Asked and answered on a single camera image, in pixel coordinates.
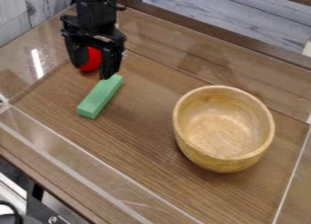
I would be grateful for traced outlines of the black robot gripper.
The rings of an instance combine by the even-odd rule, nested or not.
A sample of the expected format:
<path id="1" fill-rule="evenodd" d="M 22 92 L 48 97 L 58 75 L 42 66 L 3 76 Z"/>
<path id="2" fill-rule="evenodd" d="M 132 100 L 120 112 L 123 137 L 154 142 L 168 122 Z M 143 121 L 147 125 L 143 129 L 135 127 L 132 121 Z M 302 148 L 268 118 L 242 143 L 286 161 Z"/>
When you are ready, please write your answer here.
<path id="1" fill-rule="evenodd" d="M 116 28 L 116 13 L 127 8 L 116 0 L 75 0 L 76 15 L 62 16 L 62 35 L 72 65 L 88 61 L 88 46 L 102 51 L 100 79 L 119 71 L 127 36 Z"/>

